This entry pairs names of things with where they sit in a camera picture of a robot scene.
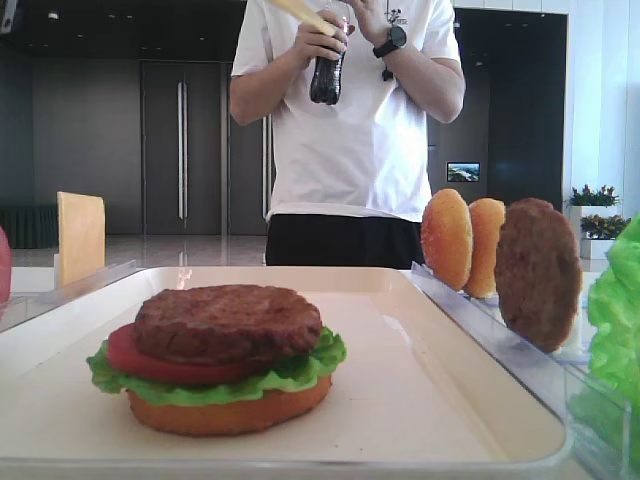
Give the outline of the person right hand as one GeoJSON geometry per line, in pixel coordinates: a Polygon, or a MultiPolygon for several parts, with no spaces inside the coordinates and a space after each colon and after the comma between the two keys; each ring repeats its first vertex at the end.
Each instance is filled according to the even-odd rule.
{"type": "Polygon", "coordinates": [[[318,11],[318,15],[331,24],[335,32],[333,35],[325,35],[308,24],[298,27],[294,44],[287,52],[287,64],[293,75],[305,70],[316,57],[338,60],[346,52],[347,36],[351,29],[348,21],[326,9],[318,11]]]}

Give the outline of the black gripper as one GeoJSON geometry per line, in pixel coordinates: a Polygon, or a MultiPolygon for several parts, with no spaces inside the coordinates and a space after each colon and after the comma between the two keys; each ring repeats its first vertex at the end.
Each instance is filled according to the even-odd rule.
{"type": "Polygon", "coordinates": [[[16,30],[19,23],[19,1],[18,0],[0,0],[0,21],[1,32],[12,33],[16,30]]]}

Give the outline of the person left hand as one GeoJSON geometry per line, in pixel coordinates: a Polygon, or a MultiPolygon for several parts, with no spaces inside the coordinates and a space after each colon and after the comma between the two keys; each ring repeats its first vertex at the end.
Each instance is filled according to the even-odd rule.
{"type": "Polygon", "coordinates": [[[351,0],[350,5],[355,13],[362,36],[373,47],[382,46],[388,40],[390,30],[383,2],[379,0],[351,0]]]}

